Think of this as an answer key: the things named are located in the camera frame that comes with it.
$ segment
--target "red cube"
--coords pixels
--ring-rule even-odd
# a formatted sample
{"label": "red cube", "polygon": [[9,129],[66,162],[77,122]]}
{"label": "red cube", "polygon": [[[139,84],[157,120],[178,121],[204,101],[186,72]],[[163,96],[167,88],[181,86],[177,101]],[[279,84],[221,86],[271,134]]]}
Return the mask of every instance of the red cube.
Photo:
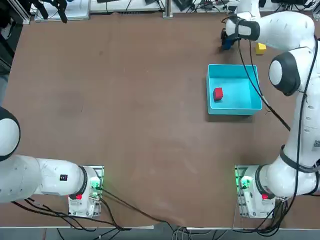
{"label": "red cube", "polygon": [[220,101],[224,93],[222,92],[222,87],[217,87],[213,90],[213,99],[214,101]]}

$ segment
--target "sticker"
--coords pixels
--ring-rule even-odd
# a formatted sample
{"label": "sticker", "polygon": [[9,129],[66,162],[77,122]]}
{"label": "sticker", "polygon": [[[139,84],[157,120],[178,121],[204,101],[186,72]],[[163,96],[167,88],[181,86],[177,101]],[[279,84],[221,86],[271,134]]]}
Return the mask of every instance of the sticker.
{"label": "sticker", "polygon": [[67,180],[68,180],[68,175],[60,174],[60,181],[67,181]]}

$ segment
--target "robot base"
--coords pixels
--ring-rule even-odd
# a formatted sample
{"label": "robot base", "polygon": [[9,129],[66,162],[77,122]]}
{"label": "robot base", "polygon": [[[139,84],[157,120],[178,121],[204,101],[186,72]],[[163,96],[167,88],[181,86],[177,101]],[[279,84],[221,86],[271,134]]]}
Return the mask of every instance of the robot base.
{"label": "robot base", "polygon": [[104,166],[83,166],[87,173],[87,185],[84,193],[77,199],[68,197],[69,215],[92,218],[101,214],[100,197],[102,191],[95,187],[103,187]]}
{"label": "robot base", "polygon": [[238,193],[239,213],[245,218],[265,219],[275,208],[275,198],[263,199],[257,189],[256,170],[258,165],[236,165],[235,180]]}

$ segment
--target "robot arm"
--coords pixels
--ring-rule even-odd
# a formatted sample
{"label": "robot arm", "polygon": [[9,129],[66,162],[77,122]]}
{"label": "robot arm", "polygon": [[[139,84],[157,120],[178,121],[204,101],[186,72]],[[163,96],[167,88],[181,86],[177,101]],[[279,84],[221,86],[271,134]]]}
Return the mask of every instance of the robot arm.
{"label": "robot arm", "polygon": [[[319,51],[315,52],[315,26],[310,17],[297,12],[279,12],[259,18],[253,17],[251,11],[243,9],[231,16],[226,22],[226,34],[231,39],[247,39],[284,51],[273,58],[269,79],[286,96],[297,93],[291,131],[280,155],[270,165],[249,166],[243,176],[250,180],[243,188],[248,216],[265,218],[274,207],[274,197],[292,197],[295,192],[301,102],[315,55],[302,112],[299,164],[312,168],[320,159],[320,65]],[[316,172],[299,171],[297,195],[314,191],[318,181]]]}
{"label": "robot arm", "polygon": [[0,203],[26,199],[33,194],[68,196],[72,215],[100,214],[98,195],[101,193],[93,186],[101,187],[102,179],[93,167],[14,155],[19,141],[18,120],[0,107]]}

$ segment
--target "blue bin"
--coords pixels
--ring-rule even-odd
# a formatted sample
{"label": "blue bin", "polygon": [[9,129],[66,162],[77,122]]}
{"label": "blue bin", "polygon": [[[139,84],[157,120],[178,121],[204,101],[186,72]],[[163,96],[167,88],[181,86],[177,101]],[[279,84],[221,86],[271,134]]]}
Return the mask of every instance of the blue bin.
{"label": "blue bin", "polygon": [[[258,77],[257,67],[254,71]],[[250,79],[259,91],[251,65],[246,65]],[[210,115],[253,115],[262,109],[262,101],[250,83],[243,65],[210,64],[206,76],[206,94]],[[222,88],[223,98],[214,101],[214,89]]]}

